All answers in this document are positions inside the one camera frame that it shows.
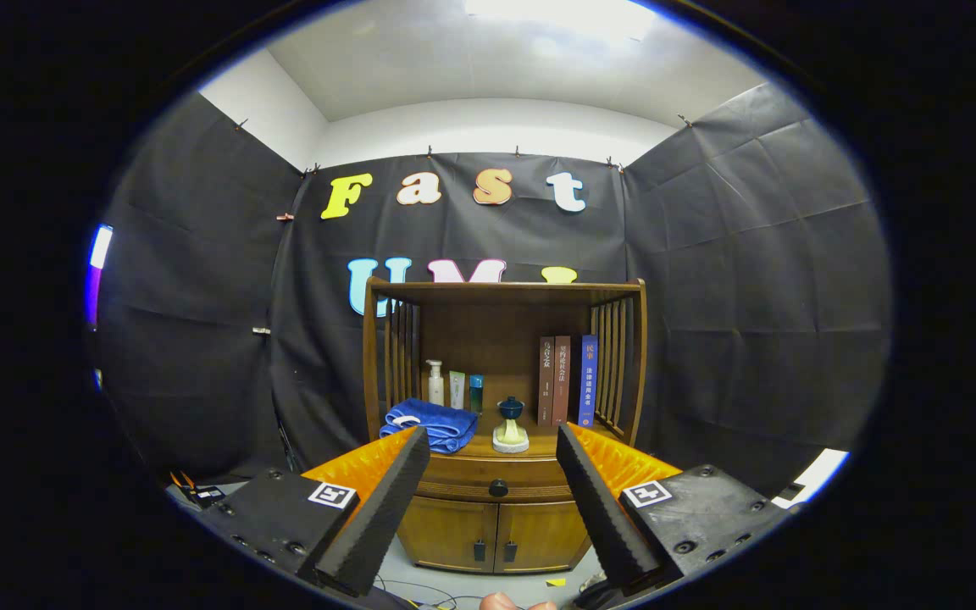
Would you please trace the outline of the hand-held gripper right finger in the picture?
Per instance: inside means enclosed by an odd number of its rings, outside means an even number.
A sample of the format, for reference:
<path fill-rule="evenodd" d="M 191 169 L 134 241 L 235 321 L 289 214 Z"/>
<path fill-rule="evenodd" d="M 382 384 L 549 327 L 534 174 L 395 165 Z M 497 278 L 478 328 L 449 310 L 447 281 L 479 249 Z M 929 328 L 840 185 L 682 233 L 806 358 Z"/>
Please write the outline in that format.
<path fill-rule="evenodd" d="M 576 424 L 558 429 L 555 455 L 608 583 L 624 594 L 698 578 L 791 515 L 720 467 L 678 469 Z"/>

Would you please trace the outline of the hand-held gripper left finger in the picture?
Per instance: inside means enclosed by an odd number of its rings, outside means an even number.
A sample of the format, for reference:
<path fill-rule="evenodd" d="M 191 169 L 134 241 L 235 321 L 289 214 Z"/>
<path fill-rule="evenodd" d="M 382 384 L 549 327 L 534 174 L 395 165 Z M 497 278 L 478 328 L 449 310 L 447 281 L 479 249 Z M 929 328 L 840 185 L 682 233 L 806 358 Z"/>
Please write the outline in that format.
<path fill-rule="evenodd" d="M 426 429 L 411 426 L 305 474 L 264 472 L 202 510 L 200 524 L 274 570 L 363 597 L 430 455 Z"/>

